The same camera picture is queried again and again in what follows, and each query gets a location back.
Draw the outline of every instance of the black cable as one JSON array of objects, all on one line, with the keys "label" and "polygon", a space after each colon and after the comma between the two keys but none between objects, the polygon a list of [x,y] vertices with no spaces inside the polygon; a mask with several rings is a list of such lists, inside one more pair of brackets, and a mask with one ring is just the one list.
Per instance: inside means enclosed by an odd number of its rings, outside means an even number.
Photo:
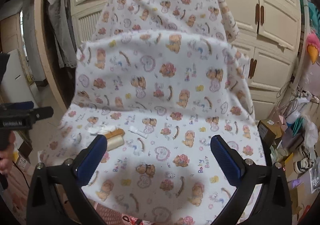
[{"label": "black cable", "polygon": [[26,181],[26,184],[28,185],[28,188],[30,189],[29,184],[28,184],[28,182],[27,182],[27,179],[26,179],[26,177],[24,176],[24,173],[23,173],[23,172],[21,171],[21,169],[16,165],[15,162],[13,162],[13,164],[14,164],[14,166],[20,171],[20,173],[22,173],[23,178],[24,178],[24,180]]}]

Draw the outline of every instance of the human hand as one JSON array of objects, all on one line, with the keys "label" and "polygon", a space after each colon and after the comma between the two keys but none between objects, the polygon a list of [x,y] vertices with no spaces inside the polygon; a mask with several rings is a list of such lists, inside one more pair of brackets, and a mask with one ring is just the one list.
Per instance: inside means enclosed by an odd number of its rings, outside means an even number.
[{"label": "human hand", "polygon": [[1,174],[8,174],[13,165],[13,150],[14,150],[14,142],[16,140],[16,136],[13,131],[10,132],[9,135],[9,145],[6,150],[0,151],[0,172]]}]

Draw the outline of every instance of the white label sticker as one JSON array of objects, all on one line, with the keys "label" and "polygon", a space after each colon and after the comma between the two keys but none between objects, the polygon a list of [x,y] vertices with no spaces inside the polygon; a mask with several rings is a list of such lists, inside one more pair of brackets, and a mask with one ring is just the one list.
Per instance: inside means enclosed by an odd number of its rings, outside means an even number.
[{"label": "white label sticker", "polygon": [[260,137],[261,137],[262,139],[264,139],[264,137],[265,137],[265,136],[267,135],[267,133],[268,133],[268,129],[267,129],[264,125],[260,125],[259,128],[258,128],[258,130],[259,130]]},{"label": "white label sticker", "polygon": [[274,122],[273,122],[272,120],[268,120],[267,123],[268,123],[269,125],[273,125],[273,124],[274,124]]}]

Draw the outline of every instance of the brown handle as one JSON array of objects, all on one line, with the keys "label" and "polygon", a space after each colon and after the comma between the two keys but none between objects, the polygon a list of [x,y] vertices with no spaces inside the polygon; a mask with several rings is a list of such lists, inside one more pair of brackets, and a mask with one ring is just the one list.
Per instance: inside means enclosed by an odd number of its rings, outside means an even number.
[{"label": "brown handle", "polygon": [[254,73],[256,72],[256,67],[257,67],[257,59],[256,60],[254,60],[254,62],[253,62],[253,65],[252,65],[252,74],[251,74],[251,78],[250,79],[252,79],[253,78],[253,76],[254,76]]},{"label": "brown handle", "polygon": [[254,20],[255,24],[257,25],[260,18],[260,7],[259,4],[256,5],[256,18]]},{"label": "brown handle", "polygon": [[250,59],[248,79],[251,79],[252,70],[253,70],[253,58]]},{"label": "brown handle", "polygon": [[263,26],[264,24],[264,7],[263,6],[261,6],[260,8],[260,24],[261,26]]}]

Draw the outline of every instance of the metal bolt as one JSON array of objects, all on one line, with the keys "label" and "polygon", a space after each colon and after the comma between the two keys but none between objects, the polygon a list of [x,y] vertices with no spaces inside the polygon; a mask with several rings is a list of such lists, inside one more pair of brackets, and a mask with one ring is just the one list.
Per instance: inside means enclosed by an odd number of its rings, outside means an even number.
[{"label": "metal bolt", "polygon": [[63,162],[65,165],[72,165],[73,163],[73,159],[72,158],[68,158]]},{"label": "metal bolt", "polygon": [[44,168],[44,163],[38,163],[36,167],[40,170],[41,168]]},{"label": "metal bolt", "polygon": [[282,164],[280,164],[279,162],[275,162],[275,167],[280,169],[280,168],[282,168]]},{"label": "metal bolt", "polygon": [[253,165],[253,161],[252,161],[250,158],[247,158],[247,159],[245,160],[245,163],[246,163],[247,165]]}]

